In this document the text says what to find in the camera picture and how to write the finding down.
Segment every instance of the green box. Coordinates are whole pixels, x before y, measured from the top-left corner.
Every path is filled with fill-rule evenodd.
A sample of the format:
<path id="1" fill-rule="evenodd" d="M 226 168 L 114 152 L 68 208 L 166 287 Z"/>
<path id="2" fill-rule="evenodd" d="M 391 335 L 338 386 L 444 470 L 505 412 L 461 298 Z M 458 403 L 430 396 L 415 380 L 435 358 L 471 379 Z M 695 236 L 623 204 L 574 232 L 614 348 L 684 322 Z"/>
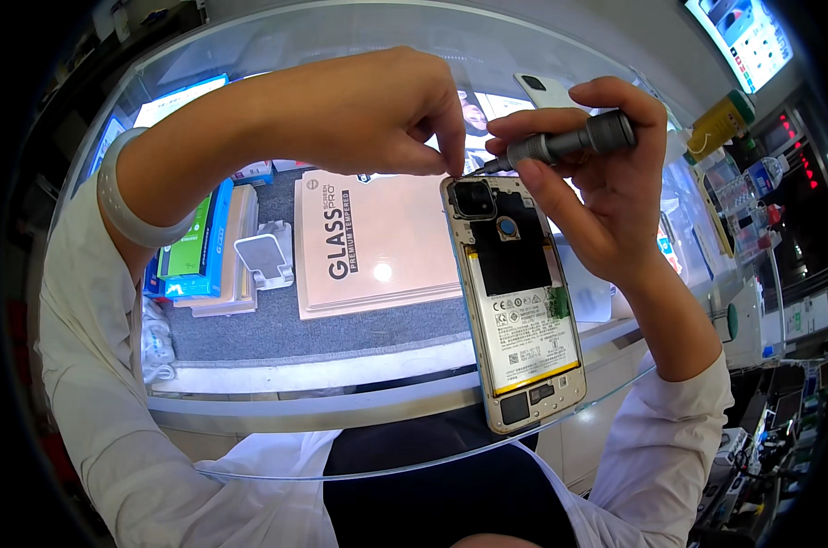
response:
<path id="1" fill-rule="evenodd" d="M 189 232 L 178 242 L 162 248 L 158 257 L 159 278 L 206 275 L 206 247 L 210 240 L 211 217 L 216 209 L 215 194 L 216 191 L 211 192 L 195 209 Z"/>

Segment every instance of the camera module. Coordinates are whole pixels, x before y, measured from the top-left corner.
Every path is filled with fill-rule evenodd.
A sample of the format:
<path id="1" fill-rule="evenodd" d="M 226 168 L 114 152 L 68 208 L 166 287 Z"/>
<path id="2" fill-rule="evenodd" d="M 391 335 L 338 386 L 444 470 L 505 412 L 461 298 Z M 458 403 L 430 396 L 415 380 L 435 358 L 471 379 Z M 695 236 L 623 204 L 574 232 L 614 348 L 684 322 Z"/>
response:
<path id="1" fill-rule="evenodd" d="M 466 219 L 489 219 L 496 216 L 496 202 L 487 181 L 460 181 L 453 184 L 453 202 Z"/>
<path id="2" fill-rule="evenodd" d="M 528 86 L 530 86 L 531 88 L 533 88 L 534 90 L 548 91 L 548 89 L 545 87 L 545 84 L 540 82 L 539 78 L 536 78 L 535 76 L 521 76 L 521 77 L 524 79 L 524 82 L 526 82 L 526 84 Z"/>

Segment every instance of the white sleeve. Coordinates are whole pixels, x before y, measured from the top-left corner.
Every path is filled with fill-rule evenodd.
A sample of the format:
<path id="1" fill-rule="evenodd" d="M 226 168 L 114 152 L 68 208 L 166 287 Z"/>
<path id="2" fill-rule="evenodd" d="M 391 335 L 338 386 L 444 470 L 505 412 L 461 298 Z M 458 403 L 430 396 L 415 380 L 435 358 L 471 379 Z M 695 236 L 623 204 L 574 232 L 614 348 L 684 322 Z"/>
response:
<path id="1" fill-rule="evenodd" d="M 693 379 L 641 378 L 612 422 L 589 500 L 649 545 L 684 546 L 733 402 L 724 352 Z"/>
<path id="2" fill-rule="evenodd" d="M 196 472 L 147 410 L 142 380 L 131 370 L 132 352 L 140 349 L 130 328 L 131 315 L 140 313 L 133 310 L 135 297 L 91 178 L 48 243 L 40 295 L 42 378 L 70 460 L 116 542 L 179 545 L 216 525 L 199 520 L 199 511 L 222 485 Z M 220 543 L 204 537 L 194 543 Z"/>

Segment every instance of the phone battery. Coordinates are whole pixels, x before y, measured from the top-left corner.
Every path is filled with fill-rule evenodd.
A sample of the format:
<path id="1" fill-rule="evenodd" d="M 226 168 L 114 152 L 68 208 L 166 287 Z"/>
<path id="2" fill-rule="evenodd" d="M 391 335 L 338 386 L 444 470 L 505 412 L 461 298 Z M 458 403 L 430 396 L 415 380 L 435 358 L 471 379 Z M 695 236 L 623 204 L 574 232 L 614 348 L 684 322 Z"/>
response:
<path id="1" fill-rule="evenodd" d="M 565 287 L 488 296 L 477 253 L 467 257 L 495 395 L 579 366 Z"/>

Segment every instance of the precision screwdriver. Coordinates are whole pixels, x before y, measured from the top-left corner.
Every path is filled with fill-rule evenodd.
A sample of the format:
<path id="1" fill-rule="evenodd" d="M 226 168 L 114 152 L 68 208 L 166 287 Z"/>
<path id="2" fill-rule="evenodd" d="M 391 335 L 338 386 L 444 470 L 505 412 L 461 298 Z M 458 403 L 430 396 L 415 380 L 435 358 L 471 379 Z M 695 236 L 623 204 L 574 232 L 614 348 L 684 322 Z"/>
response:
<path id="1" fill-rule="evenodd" d="M 569 133 L 536 133 L 522 141 L 511 143 L 505 154 L 488 160 L 483 168 L 464 177 L 513 171 L 524 158 L 540 159 L 552 166 L 564 154 L 590 147 L 597 154 L 610 153 L 622 147 L 637 145 L 636 135 L 627 115 L 619 110 L 604 112 L 587 119 L 585 126 Z"/>

